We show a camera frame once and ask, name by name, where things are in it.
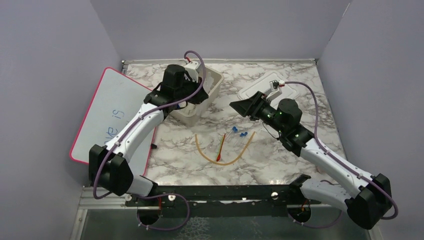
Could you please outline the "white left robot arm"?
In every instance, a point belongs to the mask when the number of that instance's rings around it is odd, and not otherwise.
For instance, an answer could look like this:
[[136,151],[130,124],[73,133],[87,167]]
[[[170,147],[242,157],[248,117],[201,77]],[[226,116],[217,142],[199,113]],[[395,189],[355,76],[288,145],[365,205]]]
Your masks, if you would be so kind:
[[194,63],[185,66],[170,64],[166,67],[162,81],[146,95],[143,104],[129,123],[105,145],[95,144],[89,150],[89,177],[93,182],[93,196],[97,187],[109,194],[138,195],[144,205],[157,200],[155,182],[142,175],[135,175],[129,162],[139,145],[180,103],[201,104],[209,95],[204,90],[207,80],[206,66],[200,64],[202,76]]

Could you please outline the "glass rods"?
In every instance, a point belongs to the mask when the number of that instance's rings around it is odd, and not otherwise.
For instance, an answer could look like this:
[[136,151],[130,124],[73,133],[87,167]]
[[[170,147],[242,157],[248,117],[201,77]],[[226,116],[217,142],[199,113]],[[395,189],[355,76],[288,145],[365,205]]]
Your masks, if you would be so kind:
[[204,81],[204,83],[203,83],[203,90],[207,94],[209,94],[209,92],[210,92],[210,90],[212,88],[213,83],[214,83],[214,79],[211,76],[207,76],[206,79],[205,79],[205,81]]

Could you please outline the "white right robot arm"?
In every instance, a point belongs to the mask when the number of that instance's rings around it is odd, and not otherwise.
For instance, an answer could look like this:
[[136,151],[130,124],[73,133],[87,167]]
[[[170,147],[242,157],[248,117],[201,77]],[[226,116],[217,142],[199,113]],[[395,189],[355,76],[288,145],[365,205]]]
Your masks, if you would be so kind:
[[284,98],[277,108],[265,94],[230,104],[242,117],[261,120],[277,131],[282,146],[294,155],[324,170],[337,185],[325,184],[309,176],[298,177],[288,190],[289,199],[300,204],[316,200],[337,208],[359,227],[370,230],[394,205],[390,180],[382,173],[373,175],[340,157],[301,123],[302,111],[294,99]]

